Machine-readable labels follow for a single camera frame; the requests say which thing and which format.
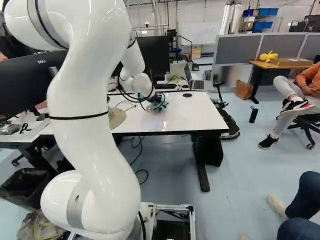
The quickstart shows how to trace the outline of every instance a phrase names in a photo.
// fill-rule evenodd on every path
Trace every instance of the blue bin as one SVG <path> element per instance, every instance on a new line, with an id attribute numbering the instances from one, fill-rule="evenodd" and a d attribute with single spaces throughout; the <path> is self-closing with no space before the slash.
<path id="1" fill-rule="evenodd" d="M 256 29 L 264 29 L 265 28 L 265 23 L 263 21 L 255 21 L 253 28 Z"/>
<path id="2" fill-rule="evenodd" d="M 242 17 L 249 17 L 254 15 L 254 9 L 247 9 L 243 11 Z"/>
<path id="3" fill-rule="evenodd" d="M 253 29 L 253 30 L 252 30 L 252 33 L 253 33 L 253 34 L 260 34 L 260 33 L 262 33 L 262 32 L 263 32 L 262 29 Z"/>
<path id="4" fill-rule="evenodd" d="M 259 9 L 259 16 L 268 16 L 270 8 L 260 8 Z"/>
<path id="5" fill-rule="evenodd" d="M 270 8 L 269 9 L 269 15 L 270 16 L 277 16 L 278 10 L 279 10 L 279 8 Z"/>
<path id="6" fill-rule="evenodd" d="M 273 23 L 274 23 L 273 21 L 265 21 L 264 24 L 263 24 L 263 28 L 264 29 L 270 29 L 270 28 L 272 28 L 272 24 Z"/>

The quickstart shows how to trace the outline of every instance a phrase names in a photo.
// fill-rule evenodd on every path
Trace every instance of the black sneaker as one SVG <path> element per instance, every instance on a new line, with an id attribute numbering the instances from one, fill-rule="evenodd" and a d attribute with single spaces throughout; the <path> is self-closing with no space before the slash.
<path id="1" fill-rule="evenodd" d="M 295 112 L 295 111 L 304 111 L 306 109 L 313 108 L 315 106 L 316 105 L 309 103 L 308 100 L 290 101 L 283 107 L 283 110 L 280 112 L 280 114 L 286 114 L 286 113 Z"/>
<path id="2" fill-rule="evenodd" d="M 278 141 L 279 141 L 279 138 L 274 139 L 271 137 L 271 134 L 269 134 L 265 140 L 259 142 L 258 146 L 262 149 L 269 149 Z"/>

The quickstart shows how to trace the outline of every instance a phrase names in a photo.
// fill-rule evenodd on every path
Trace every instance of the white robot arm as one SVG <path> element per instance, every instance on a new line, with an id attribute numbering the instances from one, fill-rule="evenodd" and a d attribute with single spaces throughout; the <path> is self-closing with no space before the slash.
<path id="1" fill-rule="evenodd" d="M 132 27 L 123 1 L 11 0 L 4 18 L 25 45 L 68 49 L 48 88 L 47 103 L 57 144 L 76 170 L 59 174 L 46 186 L 41 197 L 45 216 L 90 239 L 126 239 L 137 221 L 141 193 L 110 131 L 107 79 L 122 61 L 125 89 L 145 97 L 152 91 L 151 98 L 156 93 L 141 73 L 137 42 L 128 48 Z"/>

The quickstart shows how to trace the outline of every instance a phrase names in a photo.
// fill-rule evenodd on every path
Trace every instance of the black desk leg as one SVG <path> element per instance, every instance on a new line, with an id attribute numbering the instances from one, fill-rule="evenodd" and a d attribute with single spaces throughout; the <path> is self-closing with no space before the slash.
<path id="1" fill-rule="evenodd" d="M 196 143 L 192 144 L 193 153 L 195 157 L 196 170 L 198 172 L 200 188 L 202 192 L 210 192 L 210 184 L 208 180 L 206 165 L 202 161 L 201 157 L 197 154 Z"/>
<path id="2" fill-rule="evenodd" d="M 42 157 L 41 153 L 34 148 L 19 147 L 18 149 L 28 160 L 28 162 L 36 169 L 47 170 L 52 174 L 53 177 L 58 174 L 57 171 L 50 165 L 50 163 L 44 157 Z"/>
<path id="3" fill-rule="evenodd" d="M 263 77 L 264 70 L 258 66 L 253 66 L 253 73 L 251 77 L 251 83 L 253 83 L 253 88 L 251 91 L 251 97 L 248 99 L 254 102 L 255 104 L 259 104 L 259 101 L 256 99 L 256 94 L 260 85 L 260 82 Z"/>

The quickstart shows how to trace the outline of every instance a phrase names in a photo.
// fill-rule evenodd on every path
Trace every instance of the hand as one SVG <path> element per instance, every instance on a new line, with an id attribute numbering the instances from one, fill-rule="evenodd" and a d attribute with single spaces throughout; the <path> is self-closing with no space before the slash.
<path id="1" fill-rule="evenodd" d="M 305 85 L 302 88 L 302 92 L 305 96 L 313 96 L 314 95 L 314 90 L 313 88 L 310 88 L 309 86 Z"/>
<path id="2" fill-rule="evenodd" d="M 320 89 L 314 89 L 312 96 L 320 97 Z"/>

